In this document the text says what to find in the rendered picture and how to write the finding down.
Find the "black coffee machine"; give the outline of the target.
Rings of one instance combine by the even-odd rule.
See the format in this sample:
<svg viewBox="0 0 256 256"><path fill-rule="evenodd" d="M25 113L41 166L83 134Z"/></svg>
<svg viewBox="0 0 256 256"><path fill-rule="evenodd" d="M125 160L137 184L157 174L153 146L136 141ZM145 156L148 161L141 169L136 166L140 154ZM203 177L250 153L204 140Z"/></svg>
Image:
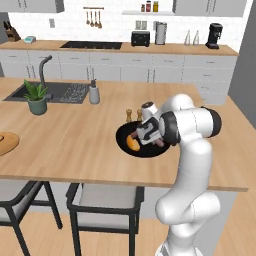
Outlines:
<svg viewBox="0 0 256 256"><path fill-rule="evenodd" d="M211 23L209 27L209 35L206 46L209 49L218 49L218 40L221 37L223 26L219 23Z"/></svg>

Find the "white wall shelf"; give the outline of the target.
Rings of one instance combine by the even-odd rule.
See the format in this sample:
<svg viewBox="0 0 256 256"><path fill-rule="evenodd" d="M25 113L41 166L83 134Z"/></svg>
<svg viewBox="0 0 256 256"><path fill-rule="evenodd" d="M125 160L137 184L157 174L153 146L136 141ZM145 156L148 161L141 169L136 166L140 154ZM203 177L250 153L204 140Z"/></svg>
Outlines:
<svg viewBox="0 0 256 256"><path fill-rule="evenodd" d="M132 10L124 10L122 11L122 15L142 15L142 16L174 16L175 13L171 11L159 11L159 12L141 12L141 11L132 11Z"/></svg>

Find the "grey soap dispenser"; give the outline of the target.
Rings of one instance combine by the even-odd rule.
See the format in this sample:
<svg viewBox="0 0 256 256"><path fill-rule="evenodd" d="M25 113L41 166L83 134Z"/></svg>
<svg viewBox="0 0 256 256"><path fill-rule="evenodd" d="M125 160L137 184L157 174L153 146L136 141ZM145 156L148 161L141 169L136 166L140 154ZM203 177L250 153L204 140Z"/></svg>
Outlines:
<svg viewBox="0 0 256 256"><path fill-rule="evenodd" d="M99 88L96 86L96 81L92 80L89 86L89 101L91 104L100 103Z"/></svg>

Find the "rail with hanging utensils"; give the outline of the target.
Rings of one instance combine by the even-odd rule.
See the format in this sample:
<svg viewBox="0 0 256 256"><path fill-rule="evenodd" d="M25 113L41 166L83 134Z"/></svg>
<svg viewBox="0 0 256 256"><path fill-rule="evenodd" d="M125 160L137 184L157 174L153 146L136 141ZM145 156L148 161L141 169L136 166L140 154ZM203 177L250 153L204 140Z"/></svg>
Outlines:
<svg viewBox="0 0 256 256"><path fill-rule="evenodd" d="M86 11L86 24L91 27L98 29L102 28L101 23L101 12L104 10L103 7L84 7Z"/></svg>

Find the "black toaster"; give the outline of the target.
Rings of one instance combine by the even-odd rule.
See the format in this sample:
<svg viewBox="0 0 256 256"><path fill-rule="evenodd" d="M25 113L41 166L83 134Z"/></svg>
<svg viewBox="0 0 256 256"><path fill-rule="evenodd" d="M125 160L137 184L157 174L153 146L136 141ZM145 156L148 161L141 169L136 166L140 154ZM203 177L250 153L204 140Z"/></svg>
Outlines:
<svg viewBox="0 0 256 256"><path fill-rule="evenodd" d="M150 32L149 31L133 31L131 34L131 45L145 46L150 45Z"/></svg>

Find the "white base cupboard run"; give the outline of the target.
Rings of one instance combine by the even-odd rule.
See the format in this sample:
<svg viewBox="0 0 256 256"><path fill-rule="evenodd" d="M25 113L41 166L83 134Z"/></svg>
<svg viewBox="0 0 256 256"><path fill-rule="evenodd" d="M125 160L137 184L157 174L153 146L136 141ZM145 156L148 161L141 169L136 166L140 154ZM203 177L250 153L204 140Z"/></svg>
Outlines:
<svg viewBox="0 0 256 256"><path fill-rule="evenodd" d="M194 84L205 103L216 105L226 101L237 61L217 55L1 49L0 66L6 77L37 78L49 55L47 79Z"/></svg>

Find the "wooden plate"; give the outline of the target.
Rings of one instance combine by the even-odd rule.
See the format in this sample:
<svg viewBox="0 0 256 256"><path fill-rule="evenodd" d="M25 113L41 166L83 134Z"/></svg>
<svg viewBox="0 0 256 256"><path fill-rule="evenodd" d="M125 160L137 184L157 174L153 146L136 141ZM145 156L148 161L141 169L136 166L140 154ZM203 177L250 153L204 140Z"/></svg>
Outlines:
<svg viewBox="0 0 256 256"><path fill-rule="evenodd" d="M12 132L0 132L0 156L12 151L19 144L19 136Z"/></svg>

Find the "green plant in pot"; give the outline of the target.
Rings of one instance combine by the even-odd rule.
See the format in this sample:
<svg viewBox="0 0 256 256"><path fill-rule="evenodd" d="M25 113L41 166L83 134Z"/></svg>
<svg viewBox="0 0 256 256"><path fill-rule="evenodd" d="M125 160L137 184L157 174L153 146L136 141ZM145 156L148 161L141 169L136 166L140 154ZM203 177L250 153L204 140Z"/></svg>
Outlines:
<svg viewBox="0 0 256 256"><path fill-rule="evenodd" d="M32 85L27 80L24 81L26 93L23 97L27 100L29 110L34 115L43 115L47 111L46 92L42 84Z"/></svg>

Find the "wooden knife block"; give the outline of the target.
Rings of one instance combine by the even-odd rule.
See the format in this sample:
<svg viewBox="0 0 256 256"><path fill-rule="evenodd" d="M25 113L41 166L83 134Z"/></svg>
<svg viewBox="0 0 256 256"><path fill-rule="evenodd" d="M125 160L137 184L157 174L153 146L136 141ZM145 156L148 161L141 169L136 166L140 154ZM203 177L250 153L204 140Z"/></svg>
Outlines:
<svg viewBox="0 0 256 256"><path fill-rule="evenodd" d="M17 42L21 39L21 37L17 33L16 29L11 26L9 21L4 21L3 26L5 28L5 32L7 34L9 42Z"/></svg>

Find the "white wall cupboard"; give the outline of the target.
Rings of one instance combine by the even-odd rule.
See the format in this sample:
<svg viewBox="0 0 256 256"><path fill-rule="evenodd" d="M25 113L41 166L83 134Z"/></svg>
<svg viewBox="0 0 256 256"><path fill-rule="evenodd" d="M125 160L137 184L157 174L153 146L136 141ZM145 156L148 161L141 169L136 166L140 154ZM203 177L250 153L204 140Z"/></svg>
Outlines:
<svg viewBox="0 0 256 256"><path fill-rule="evenodd" d="M0 0L0 12L60 13L64 0Z"/></svg>
<svg viewBox="0 0 256 256"><path fill-rule="evenodd" d="M242 17L247 0L173 0L179 16Z"/></svg>

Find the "grey tap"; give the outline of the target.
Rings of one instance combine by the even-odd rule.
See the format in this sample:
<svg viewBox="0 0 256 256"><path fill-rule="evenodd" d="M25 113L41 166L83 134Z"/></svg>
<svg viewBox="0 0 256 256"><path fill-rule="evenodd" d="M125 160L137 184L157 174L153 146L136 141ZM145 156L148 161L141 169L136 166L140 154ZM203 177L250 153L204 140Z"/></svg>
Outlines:
<svg viewBox="0 0 256 256"><path fill-rule="evenodd" d="M52 59L52 55L49 55L48 57L43 58L43 60L39 64L39 76L40 76L40 82L42 85L42 89L46 89L45 85L45 79L44 79L44 65ZM53 99L53 94L52 93L46 93L45 98L47 100Z"/></svg>

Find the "orange bun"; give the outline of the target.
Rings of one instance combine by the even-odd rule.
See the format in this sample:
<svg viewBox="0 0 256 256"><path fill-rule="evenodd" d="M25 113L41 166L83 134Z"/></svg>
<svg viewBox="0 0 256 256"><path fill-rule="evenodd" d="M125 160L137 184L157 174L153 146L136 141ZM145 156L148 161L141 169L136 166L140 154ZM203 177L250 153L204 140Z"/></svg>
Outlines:
<svg viewBox="0 0 256 256"><path fill-rule="evenodd" d="M128 135L126 138L127 146L133 151L139 151L140 145L136 139L133 139L131 135Z"/></svg>

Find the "black hob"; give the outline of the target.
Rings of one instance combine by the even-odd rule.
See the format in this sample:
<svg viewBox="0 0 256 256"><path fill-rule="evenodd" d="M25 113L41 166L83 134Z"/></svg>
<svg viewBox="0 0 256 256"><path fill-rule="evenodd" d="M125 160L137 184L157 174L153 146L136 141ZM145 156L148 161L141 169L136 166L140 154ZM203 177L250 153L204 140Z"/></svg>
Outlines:
<svg viewBox="0 0 256 256"><path fill-rule="evenodd" d="M67 49L113 49L120 50L122 42L105 42L105 41L68 41L60 46Z"/></svg>

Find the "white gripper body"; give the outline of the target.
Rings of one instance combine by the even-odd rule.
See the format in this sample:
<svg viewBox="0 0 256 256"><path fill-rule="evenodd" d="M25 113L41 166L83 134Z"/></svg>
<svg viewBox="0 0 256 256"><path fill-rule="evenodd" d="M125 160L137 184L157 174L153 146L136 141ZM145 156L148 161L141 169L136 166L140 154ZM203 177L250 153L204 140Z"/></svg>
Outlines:
<svg viewBox="0 0 256 256"><path fill-rule="evenodd" d="M161 138L159 131L151 132L143 129L138 129L137 135L142 145L147 145Z"/></svg>

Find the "dark grey sink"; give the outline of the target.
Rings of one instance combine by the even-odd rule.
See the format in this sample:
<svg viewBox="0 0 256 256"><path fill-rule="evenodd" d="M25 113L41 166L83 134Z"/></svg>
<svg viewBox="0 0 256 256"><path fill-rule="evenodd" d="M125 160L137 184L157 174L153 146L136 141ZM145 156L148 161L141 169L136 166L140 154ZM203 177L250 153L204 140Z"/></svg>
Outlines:
<svg viewBox="0 0 256 256"><path fill-rule="evenodd" d="M50 103L82 104L89 92L85 83L46 82L47 101ZM24 84L5 98L5 101L24 102L24 94L28 93Z"/></svg>

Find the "black stool with grey seat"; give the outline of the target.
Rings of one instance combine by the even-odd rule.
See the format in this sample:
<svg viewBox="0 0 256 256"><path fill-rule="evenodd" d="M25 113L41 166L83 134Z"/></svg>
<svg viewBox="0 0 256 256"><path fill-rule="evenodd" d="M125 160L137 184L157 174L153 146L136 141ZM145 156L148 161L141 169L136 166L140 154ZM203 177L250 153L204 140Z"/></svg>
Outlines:
<svg viewBox="0 0 256 256"><path fill-rule="evenodd" d="M30 256L20 222L31 206L50 207L57 227L63 227L48 181L0 180L0 226L12 227L24 256Z"/></svg>
<svg viewBox="0 0 256 256"><path fill-rule="evenodd" d="M75 256L82 256L80 231L129 235L129 256L135 256L135 235L139 230L144 187L83 184L80 202L74 204L79 183L66 193Z"/></svg>

